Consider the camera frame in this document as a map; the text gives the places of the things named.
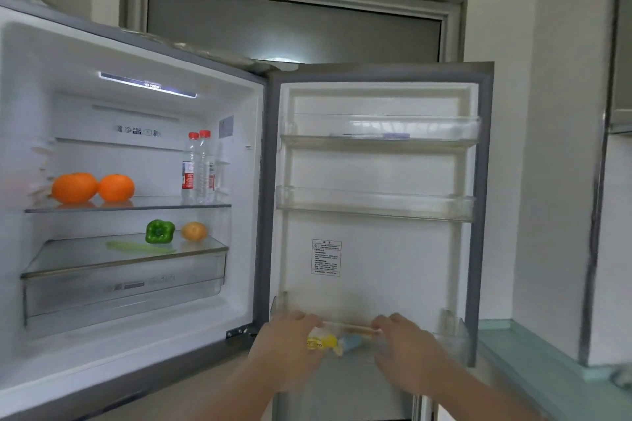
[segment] refrigerator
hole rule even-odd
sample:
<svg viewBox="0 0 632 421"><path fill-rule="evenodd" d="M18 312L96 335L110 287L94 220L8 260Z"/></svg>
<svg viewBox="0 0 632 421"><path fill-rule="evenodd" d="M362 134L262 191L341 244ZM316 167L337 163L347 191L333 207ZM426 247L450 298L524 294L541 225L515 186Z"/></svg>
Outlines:
<svg viewBox="0 0 632 421"><path fill-rule="evenodd" d="M259 77L0 0L0 418L116 408L247 350L279 309L399 312L472 364L493 80L492 62ZM182 204L203 129L216 196ZM75 172L127 175L135 196L47 196ZM139 249L154 219L210 236ZM327 357L274 416L422 417L376 369Z"/></svg>

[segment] crisper drawer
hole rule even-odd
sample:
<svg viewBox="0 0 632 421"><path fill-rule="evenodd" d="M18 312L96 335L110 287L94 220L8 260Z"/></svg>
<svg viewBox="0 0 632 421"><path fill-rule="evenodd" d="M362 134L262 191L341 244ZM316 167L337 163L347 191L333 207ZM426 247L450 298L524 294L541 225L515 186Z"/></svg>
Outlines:
<svg viewBox="0 0 632 421"><path fill-rule="evenodd" d="M27 319L27 329L33 337L51 336L92 324L213 297L219 294L223 282L220 278L32 316Z"/></svg>
<svg viewBox="0 0 632 421"><path fill-rule="evenodd" d="M22 274L26 318L224 277L228 248L213 238L189 242L177 234L167 245L143 238L46 243Z"/></svg>

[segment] glass shelf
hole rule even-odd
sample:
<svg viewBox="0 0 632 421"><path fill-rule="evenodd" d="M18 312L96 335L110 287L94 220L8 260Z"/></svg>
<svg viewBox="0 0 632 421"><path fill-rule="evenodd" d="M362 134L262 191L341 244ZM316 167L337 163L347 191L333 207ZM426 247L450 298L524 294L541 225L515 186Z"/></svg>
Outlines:
<svg viewBox="0 0 632 421"><path fill-rule="evenodd" d="M215 238L187 241L180 232L165 245L147 243L145 234L53 240L43 246L22 278L227 251L228 247Z"/></svg>
<svg viewBox="0 0 632 421"><path fill-rule="evenodd" d="M369 193L278 186L276 207L280 210L470 222L474 210L474 197Z"/></svg>
<svg viewBox="0 0 632 421"><path fill-rule="evenodd" d="M24 210L26 213L59 213L82 211L163 210L174 208L230 208L230 203L210 202L184 204L178 197L133 197L124 202L105 202L99 197L85 203L59 203L52 198Z"/></svg>
<svg viewBox="0 0 632 421"><path fill-rule="evenodd" d="M379 116L292 114L281 140L306 149L387 149L425 151L471 147L480 120L469 116Z"/></svg>

